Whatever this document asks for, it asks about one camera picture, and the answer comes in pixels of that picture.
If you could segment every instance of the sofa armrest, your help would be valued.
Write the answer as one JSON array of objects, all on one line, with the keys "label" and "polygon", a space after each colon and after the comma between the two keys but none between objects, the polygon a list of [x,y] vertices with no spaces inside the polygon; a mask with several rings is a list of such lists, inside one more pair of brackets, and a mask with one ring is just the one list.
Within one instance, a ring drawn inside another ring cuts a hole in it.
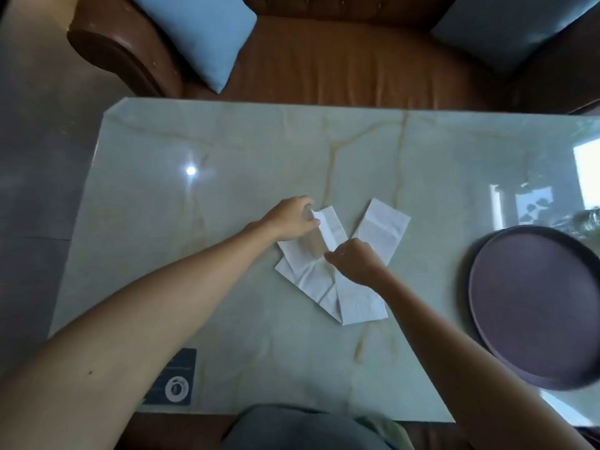
[{"label": "sofa armrest", "polygon": [[157,27],[130,0],[79,0],[67,38],[138,96],[180,98],[181,70]]},{"label": "sofa armrest", "polygon": [[600,104],[600,4],[539,48],[510,82],[514,112],[583,113]]}]

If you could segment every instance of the person's left hand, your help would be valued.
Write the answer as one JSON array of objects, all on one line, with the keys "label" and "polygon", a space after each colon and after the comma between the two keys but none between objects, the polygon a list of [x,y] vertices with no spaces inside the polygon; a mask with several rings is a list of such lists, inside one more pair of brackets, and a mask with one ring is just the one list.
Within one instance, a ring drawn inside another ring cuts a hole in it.
[{"label": "person's left hand", "polygon": [[272,230],[274,240],[293,240],[316,229],[321,223],[318,219],[304,219],[303,211],[306,205],[312,205],[314,200],[309,196],[290,197],[275,205],[260,220],[260,224]]}]

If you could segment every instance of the person's right hand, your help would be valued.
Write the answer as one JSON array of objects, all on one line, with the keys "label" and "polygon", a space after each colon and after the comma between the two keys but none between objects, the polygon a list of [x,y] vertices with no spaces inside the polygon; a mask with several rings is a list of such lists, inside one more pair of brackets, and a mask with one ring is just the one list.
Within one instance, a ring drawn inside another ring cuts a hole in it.
[{"label": "person's right hand", "polygon": [[326,252],[325,259],[349,280],[368,287],[387,269],[371,245],[358,238],[342,243],[333,252]]}]

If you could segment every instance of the gray pillow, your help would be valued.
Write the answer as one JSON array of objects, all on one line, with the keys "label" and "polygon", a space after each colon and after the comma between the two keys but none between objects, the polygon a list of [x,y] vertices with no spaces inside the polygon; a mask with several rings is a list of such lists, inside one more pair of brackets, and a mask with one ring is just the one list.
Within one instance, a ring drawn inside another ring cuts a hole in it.
[{"label": "gray pillow", "polygon": [[431,32],[507,74],[598,1],[456,0]]}]

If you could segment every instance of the marble table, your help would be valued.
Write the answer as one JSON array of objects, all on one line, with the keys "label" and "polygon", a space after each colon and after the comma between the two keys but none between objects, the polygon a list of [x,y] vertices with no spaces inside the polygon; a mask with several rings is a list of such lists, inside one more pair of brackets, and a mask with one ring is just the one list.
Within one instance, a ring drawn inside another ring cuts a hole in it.
[{"label": "marble table", "polygon": [[[468,246],[599,204],[598,138],[597,117],[125,99],[104,115],[50,333],[298,194],[333,205],[348,234],[371,197],[410,215],[390,267],[469,332],[456,294]],[[393,317],[342,327],[274,271],[281,256],[260,256],[187,342],[191,405],[141,410],[277,402],[453,420]],[[542,394],[600,424],[600,385]]]}]

